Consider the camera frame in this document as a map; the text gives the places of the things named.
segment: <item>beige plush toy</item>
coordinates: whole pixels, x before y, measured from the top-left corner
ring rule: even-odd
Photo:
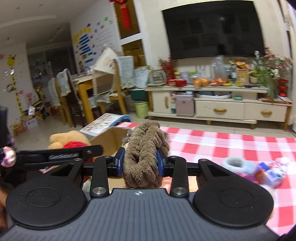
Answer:
[[[49,138],[52,143],[47,149],[62,149],[62,148],[75,148],[82,146],[90,146],[91,143],[85,135],[79,131],[70,131],[67,133],[58,133],[51,135]]]

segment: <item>gray ribbed panel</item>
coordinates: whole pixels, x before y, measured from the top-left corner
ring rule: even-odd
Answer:
[[[64,227],[33,231],[12,227],[1,241],[275,241],[265,226],[248,230],[217,227],[199,217],[185,199],[164,189],[114,189],[104,199],[91,200],[86,211]]]

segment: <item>giraffe wall sticker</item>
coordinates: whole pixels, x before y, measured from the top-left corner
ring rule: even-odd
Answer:
[[[18,96],[18,91],[17,91],[17,86],[16,86],[16,82],[15,82],[15,56],[9,55],[9,57],[7,58],[7,65],[9,66],[10,69],[10,77],[12,80],[12,90],[15,92],[15,96],[16,96],[16,100],[17,100],[17,106],[19,108],[19,111],[21,113],[22,116],[25,115],[25,113],[22,111],[22,105]]]

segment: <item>brown fuzzy scrunchie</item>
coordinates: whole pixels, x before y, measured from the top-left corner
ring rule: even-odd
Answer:
[[[123,161],[123,178],[128,188],[159,188],[163,178],[158,174],[156,148],[165,155],[170,149],[157,121],[146,121],[138,125]]]

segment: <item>light blue scrunchie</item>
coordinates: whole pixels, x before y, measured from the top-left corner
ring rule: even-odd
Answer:
[[[255,175],[256,165],[253,161],[246,161],[242,157],[227,157],[222,161],[222,167],[234,172]]]

